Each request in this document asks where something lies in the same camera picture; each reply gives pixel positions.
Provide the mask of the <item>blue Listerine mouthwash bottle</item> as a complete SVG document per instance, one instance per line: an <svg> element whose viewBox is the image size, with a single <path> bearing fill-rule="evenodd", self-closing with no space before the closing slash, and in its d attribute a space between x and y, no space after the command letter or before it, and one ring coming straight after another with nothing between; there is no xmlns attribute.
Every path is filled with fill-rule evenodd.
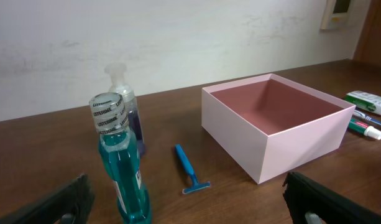
<svg viewBox="0 0 381 224"><path fill-rule="evenodd" d="M98 150L117 194L117 206L124 223L150 223L149 193L140 173L140 153L122 95L101 93L90 101L94 125L99 134Z"/></svg>

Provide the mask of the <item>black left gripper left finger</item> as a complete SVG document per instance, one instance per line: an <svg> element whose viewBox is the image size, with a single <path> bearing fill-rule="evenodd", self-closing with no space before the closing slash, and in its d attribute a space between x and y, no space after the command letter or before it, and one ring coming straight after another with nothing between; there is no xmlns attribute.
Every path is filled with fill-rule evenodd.
<svg viewBox="0 0 381 224"><path fill-rule="evenodd" d="M86 223L95 194L81 174L59 189L0 218L0 224Z"/></svg>

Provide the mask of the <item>blue disposable razor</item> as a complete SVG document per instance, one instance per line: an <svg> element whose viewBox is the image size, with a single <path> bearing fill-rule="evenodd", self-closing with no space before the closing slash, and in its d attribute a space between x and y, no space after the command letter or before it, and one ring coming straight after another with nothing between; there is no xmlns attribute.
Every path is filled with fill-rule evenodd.
<svg viewBox="0 0 381 224"><path fill-rule="evenodd" d="M191 179L191 187L182 190L182 194L190 194L202 189L207 189L211 186L210 182L200 183L197 179L197 176L194 172L193 166L188 160L184 150L179 144L175 145L175 152L189 178Z"/></svg>

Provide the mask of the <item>purple pump soap bottle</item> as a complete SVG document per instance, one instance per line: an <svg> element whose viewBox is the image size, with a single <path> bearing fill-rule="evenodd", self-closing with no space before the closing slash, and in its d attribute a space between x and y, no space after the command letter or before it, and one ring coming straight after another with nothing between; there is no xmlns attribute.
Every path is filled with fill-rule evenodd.
<svg viewBox="0 0 381 224"><path fill-rule="evenodd" d="M142 157L145 154L146 147L140 123L137 98L135 97L134 90L126 82L124 77L126 65L124 63L112 63L107 65L104 71L111 78L112 85L109 88L109 91L119 93L123 97L123 102L128 114L129 125L135 133L138 152Z"/></svg>

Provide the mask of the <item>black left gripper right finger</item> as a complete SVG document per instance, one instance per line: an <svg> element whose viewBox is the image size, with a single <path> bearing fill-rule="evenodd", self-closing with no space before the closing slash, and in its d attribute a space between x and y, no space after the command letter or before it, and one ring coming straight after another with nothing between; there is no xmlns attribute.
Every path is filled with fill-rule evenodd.
<svg viewBox="0 0 381 224"><path fill-rule="evenodd" d="M283 186L283 198L293 223L381 223L381 215L299 172L289 172Z"/></svg>

